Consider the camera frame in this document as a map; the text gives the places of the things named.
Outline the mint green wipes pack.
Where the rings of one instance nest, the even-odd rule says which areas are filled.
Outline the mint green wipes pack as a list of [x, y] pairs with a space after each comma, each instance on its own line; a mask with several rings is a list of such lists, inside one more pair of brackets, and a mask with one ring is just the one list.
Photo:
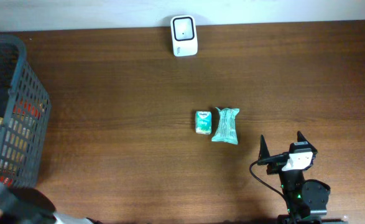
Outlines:
[[211, 138], [212, 142], [226, 142], [238, 145], [238, 135], [236, 132], [236, 116], [239, 108], [216, 108], [219, 113], [218, 127], [215, 135]]

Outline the green Kleenex tissue pack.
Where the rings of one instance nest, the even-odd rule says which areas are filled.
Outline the green Kleenex tissue pack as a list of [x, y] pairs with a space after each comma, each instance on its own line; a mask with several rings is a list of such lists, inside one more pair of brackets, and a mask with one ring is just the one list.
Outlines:
[[195, 132], [197, 134], [211, 134], [212, 114], [210, 111], [197, 111], [195, 113]]

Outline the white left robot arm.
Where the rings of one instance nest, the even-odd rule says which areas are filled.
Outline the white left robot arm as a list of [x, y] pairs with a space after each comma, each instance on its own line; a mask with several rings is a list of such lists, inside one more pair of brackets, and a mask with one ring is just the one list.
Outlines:
[[55, 205], [35, 188], [8, 187], [0, 182], [0, 223], [94, 224], [99, 221], [57, 212]]

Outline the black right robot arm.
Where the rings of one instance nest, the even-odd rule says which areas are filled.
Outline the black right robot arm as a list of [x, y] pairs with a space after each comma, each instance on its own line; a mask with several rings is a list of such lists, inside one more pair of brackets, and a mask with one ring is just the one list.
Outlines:
[[303, 173], [312, 167], [317, 149], [298, 131], [297, 141], [289, 146], [287, 152], [270, 155], [264, 136], [260, 138], [258, 166], [267, 167], [267, 175], [277, 174], [281, 191], [265, 184], [281, 195], [287, 206], [287, 214], [279, 215], [277, 223], [321, 223], [327, 214], [331, 188], [315, 179], [304, 178]]

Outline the white barcode scanner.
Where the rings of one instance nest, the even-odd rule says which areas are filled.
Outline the white barcode scanner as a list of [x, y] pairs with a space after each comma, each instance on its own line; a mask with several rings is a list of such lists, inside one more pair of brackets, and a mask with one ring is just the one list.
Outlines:
[[174, 16], [170, 20], [170, 29], [174, 56], [187, 57], [197, 54], [198, 37], [193, 16]]

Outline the grey plastic mesh basket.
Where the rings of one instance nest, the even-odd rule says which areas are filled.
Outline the grey plastic mesh basket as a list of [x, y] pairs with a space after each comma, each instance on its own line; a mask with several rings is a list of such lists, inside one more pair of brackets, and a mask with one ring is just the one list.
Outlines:
[[0, 35], [0, 182], [35, 187], [52, 108], [21, 39]]

